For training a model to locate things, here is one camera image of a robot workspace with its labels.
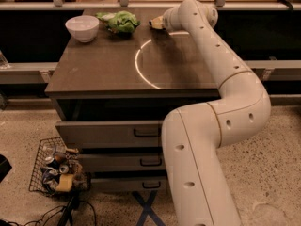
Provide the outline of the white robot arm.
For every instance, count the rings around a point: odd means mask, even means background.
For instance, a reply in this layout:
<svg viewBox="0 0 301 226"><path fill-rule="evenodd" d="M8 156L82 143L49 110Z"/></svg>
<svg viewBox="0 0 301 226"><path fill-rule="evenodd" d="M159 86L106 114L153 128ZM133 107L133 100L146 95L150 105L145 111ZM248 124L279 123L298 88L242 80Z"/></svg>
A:
<svg viewBox="0 0 301 226"><path fill-rule="evenodd" d="M161 27L194 40L220 98L169 112L162 125L167 178L179 226L242 226L216 149L256 135L271 103L261 80L214 31L215 8L185 0Z"/></svg>

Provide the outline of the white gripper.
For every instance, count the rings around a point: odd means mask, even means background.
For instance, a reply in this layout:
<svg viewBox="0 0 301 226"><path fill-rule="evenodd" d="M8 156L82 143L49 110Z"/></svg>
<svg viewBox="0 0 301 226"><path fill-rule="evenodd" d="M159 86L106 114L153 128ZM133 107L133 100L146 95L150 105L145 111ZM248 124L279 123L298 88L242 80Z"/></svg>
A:
<svg viewBox="0 0 301 226"><path fill-rule="evenodd" d="M162 16L158 16L149 20L149 25L152 29L179 31L182 29L178 16L178 7L168 9Z"/></svg>

